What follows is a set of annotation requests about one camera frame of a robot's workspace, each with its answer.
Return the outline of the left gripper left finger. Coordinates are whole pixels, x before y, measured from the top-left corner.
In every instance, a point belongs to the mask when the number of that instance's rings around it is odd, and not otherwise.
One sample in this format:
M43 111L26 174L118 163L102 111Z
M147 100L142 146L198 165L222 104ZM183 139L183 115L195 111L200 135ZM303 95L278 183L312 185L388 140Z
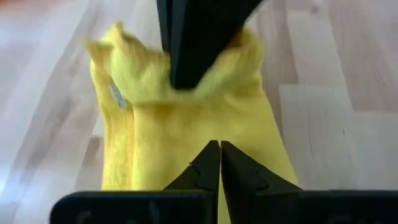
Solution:
M210 141L165 189L82 191L62 197L50 224L217 224L220 145Z

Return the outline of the yellow microfiber towel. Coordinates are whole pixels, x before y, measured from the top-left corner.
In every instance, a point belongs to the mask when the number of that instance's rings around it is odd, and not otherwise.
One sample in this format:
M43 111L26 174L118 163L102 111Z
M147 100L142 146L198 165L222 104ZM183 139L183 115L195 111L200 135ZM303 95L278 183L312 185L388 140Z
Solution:
M228 141L292 184L297 176L262 89L264 46L243 29L198 86L178 91L170 58L114 24L85 45L104 119L103 190L160 190L212 140Z

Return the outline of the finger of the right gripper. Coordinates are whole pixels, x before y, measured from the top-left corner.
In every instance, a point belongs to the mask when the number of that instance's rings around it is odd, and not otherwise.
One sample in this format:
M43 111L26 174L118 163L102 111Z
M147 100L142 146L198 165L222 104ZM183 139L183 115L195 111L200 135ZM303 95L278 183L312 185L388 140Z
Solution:
M170 82L195 88L263 0L172 0Z
M157 0L162 49L170 54L171 0Z

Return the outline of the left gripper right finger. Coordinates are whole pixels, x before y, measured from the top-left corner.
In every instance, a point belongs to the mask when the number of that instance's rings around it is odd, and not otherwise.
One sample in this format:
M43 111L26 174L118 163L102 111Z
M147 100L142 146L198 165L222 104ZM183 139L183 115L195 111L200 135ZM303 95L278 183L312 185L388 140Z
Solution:
M398 190L303 190L228 141L221 152L231 224L398 224Z

